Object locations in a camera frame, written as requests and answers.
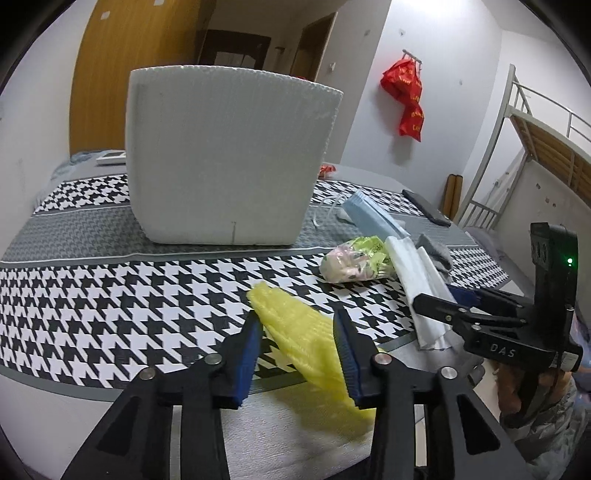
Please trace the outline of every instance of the white foam box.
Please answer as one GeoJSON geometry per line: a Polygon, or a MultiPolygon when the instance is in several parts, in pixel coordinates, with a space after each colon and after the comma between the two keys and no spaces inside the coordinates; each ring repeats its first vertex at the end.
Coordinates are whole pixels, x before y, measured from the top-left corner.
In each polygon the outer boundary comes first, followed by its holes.
{"type": "Polygon", "coordinates": [[[231,67],[131,72],[129,194],[146,235],[164,244],[293,243],[342,95],[231,67]]]}

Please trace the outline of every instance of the human hand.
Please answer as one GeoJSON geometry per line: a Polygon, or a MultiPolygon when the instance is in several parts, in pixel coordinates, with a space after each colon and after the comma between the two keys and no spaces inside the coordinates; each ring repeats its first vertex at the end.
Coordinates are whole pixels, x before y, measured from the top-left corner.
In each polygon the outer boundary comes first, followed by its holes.
{"type": "MultiPolygon", "coordinates": [[[[517,413],[521,410],[521,400],[517,396],[519,386],[524,377],[523,370],[510,367],[505,364],[497,364],[496,384],[498,387],[499,409],[504,415],[517,413]]],[[[541,386],[551,388],[554,384],[556,369],[551,368],[539,376],[538,382],[541,386]]],[[[571,372],[558,373],[556,387],[550,395],[548,406],[558,403],[569,390],[571,372]]]]}

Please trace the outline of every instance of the wooden bed slats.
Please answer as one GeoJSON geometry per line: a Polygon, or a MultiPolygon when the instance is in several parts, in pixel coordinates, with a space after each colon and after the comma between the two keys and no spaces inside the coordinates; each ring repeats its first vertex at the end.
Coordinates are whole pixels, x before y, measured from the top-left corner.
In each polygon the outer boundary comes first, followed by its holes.
{"type": "Polygon", "coordinates": [[[568,141],[564,135],[553,135],[550,127],[541,128],[539,120],[534,123],[528,116],[521,112],[510,116],[524,148],[591,207],[591,155],[580,155],[563,141],[568,141]]]}

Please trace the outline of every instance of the blue face mask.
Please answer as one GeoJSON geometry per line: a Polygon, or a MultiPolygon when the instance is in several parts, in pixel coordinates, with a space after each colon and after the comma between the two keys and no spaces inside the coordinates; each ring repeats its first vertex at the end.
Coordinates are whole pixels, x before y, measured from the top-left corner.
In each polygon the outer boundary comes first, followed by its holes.
{"type": "Polygon", "coordinates": [[[365,236],[375,235],[382,242],[389,236],[399,239],[410,236],[386,210],[361,190],[345,201],[342,208],[365,236]]]}

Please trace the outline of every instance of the red object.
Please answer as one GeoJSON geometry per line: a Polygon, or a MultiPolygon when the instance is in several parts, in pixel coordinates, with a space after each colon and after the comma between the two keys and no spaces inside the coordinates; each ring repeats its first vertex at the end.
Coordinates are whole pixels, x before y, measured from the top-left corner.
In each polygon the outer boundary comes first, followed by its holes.
{"type": "Polygon", "coordinates": [[[326,177],[329,176],[329,174],[333,173],[334,171],[336,171],[336,168],[334,165],[324,164],[320,167],[320,173],[318,174],[318,178],[325,179],[326,177]]]}
{"type": "Polygon", "coordinates": [[[417,62],[407,58],[405,54],[384,72],[380,84],[392,97],[406,106],[398,127],[400,135],[409,135],[420,142],[425,119],[418,104],[423,93],[423,83],[419,78],[417,62]]]}
{"type": "Polygon", "coordinates": [[[420,142],[424,121],[425,116],[423,115],[423,109],[419,104],[408,106],[404,109],[404,113],[402,114],[398,133],[400,133],[401,136],[408,135],[409,137],[413,137],[417,142],[420,142]]]}

